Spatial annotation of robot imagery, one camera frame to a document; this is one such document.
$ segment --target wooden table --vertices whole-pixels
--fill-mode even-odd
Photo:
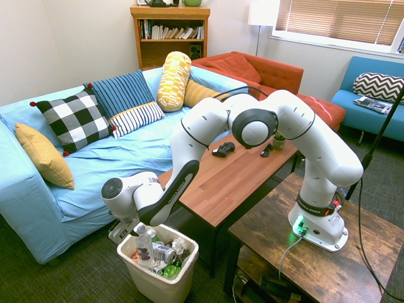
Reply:
[[[259,284],[262,267],[257,264],[264,272],[278,268],[282,254],[298,239],[287,215],[301,184],[301,176],[290,174],[229,228],[232,240],[224,285],[227,294],[232,293],[237,262]],[[345,246],[332,253],[302,240],[286,255],[283,276],[314,302],[380,302],[382,292],[360,248],[358,206],[346,201],[340,214],[349,231]],[[365,210],[361,210],[361,221],[367,258],[385,287],[403,245],[404,230]]]
[[[211,151],[225,142],[233,142],[235,151],[225,158],[213,156]],[[261,157],[266,145],[245,149],[232,134],[218,140],[202,156],[199,172],[180,198],[186,210],[206,223],[203,232],[213,233],[212,240],[200,251],[208,249],[210,274],[215,274],[217,255],[217,235],[224,221],[252,195],[257,188],[273,176],[297,151],[287,141],[283,150],[274,150],[268,158]],[[159,179],[164,186],[172,171],[162,174]]]

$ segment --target metal pole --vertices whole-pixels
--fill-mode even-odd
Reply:
[[[257,56],[257,54],[258,54],[259,35],[261,35],[261,25],[259,26],[259,30],[258,30],[257,50],[255,51],[255,56]]]
[[[395,100],[393,106],[391,107],[391,110],[390,110],[389,114],[387,115],[386,120],[384,120],[384,123],[380,129],[380,132],[377,134],[377,137],[374,140],[371,149],[369,150],[369,152],[366,154],[366,156],[362,160],[362,166],[364,167],[364,171],[368,168],[369,164],[371,163],[374,150],[376,149],[377,145],[379,144],[381,137],[383,137],[384,131],[386,130],[387,125],[389,124],[389,122],[390,122],[394,112],[396,111],[398,105],[400,104],[400,101],[403,98],[403,96],[404,96],[404,85],[401,88],[401,91],[398,94],[397,99]],[[355,190],[357,184],[358,184],[358,182],[356,182],[355,184],[353,184],[350,187],[347,195],[345,196],[345,199],[349,200],[351,198],[351,195],[354,193],[354,190]]]

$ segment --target blue couch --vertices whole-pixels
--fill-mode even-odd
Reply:
[[[360,98],[360,96],[354,93],[354,81],[360,74],[368,72],[404,77],[404,64],[363,57],[352,57],[340,90],[335,94],[331,103],[337,104],[345,109],[346,114],[342,125],[368,133],[378,134],[387,115],[354,104],[354,100]],[[404,105],[399,105],[384,132],[384,136],[404,141],[403,129]]]
[[[143,74],[156,97],[162,69]],[[218,92],[245,85],[197,67],[192,67],[191,79]],[[40,131],[62,153],[61,142],[29,103],[66,98],[82,89],[79,86],[0,107],[0,213],[40,264],[113,220],[101,197],[106,180],[145,170],[160,175],[172,168],[170,135],[189,110],[183,107],[166,113],[165,119],[119,139],[109,136],[98,140],[66,157],[74,177],[72,191],[43,180],[15,137],[15,122]]]

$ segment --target red armchair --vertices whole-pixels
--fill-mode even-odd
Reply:
[[[269,59],[229,52],[192,61],[193,66],[209,69],[218,74],[240,80],[270,95],[275,90],[288,90],[309,105],[324,122],[335,130],[345,117],[345,110],[331,102],[298,94],[303,69],[297,66]],[[259,91],[250,88],[249,93],[258,100],[266,98]]]

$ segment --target tripod stand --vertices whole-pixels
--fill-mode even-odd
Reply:
[[[377,134],[376,139],[374,140],[374,142],[373,142],[373,144],[371,146],[371,149],[367,152],[364,159],[362,160],[362,166],[364,167],[364,172],[369,167],[369,164],[371,163],[371,161],[373,159],[374,150],[378,146],[381,137],[383,137],[384,131],[386,130],[387,125],[389,124],[389,122],[390,122],[394,112],[396,111],[398,105],[400,104],[400,101],[403,98],[403,96],[404,96],[404,85],[401,88],[401,91],[398,94],[397,99],[395,100],[393,106],[391,107],[391,110],[390,110],[389,114],[387,115],[387,118],[384,121],[379,133]],[[349,200],[351,198],[351,195],[354,193],[357,184],[358,184],[358,182],[351,185],[347,195],[345,196],[345,199]]]

